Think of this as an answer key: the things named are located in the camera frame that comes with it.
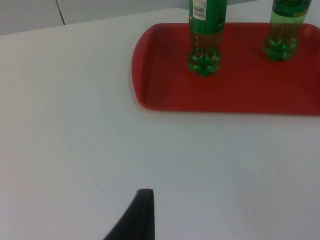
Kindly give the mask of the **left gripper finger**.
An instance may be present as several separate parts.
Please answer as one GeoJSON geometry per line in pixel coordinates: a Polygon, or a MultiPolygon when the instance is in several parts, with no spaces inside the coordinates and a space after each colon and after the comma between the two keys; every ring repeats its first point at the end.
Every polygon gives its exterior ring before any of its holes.
{"type": "Polygon", "coordinates": [[[155,202],[152,189],[139,189],[105,240],[155,240],[155,202]]]}

